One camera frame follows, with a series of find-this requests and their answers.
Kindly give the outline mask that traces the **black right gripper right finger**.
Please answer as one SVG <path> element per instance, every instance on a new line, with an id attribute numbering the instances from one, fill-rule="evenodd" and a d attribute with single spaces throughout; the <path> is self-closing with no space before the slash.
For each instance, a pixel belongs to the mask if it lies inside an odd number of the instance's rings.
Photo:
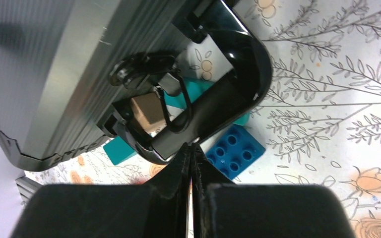
<path id="1" fill-rule="evenodd" d="M 235 184 L 190 147 L 196 238 L 352 238 L 343 207 L 320 185 Z"/>

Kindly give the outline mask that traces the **black poker set case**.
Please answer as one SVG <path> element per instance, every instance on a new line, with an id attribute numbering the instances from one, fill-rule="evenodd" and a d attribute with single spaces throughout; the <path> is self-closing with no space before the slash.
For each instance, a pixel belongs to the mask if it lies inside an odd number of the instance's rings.
<path id="1" fill-rule="evenodd" d="M 167 164 L 266 96 L 272 65 L 233 0 L 0 0 L 0 146 L 41 172 L 119 136 Z M 177 59 L 212 40 L 231 64 L 195 101 Z"/>

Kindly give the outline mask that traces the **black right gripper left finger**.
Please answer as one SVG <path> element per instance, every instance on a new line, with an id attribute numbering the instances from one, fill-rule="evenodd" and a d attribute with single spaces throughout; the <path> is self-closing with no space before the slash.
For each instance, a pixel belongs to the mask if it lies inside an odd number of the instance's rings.
<path id="1" fill-rule="evenodd" d="M 14 238 L 185 238 L 190 146 L 143 184 L 49 184 L 27 203 Z"/>

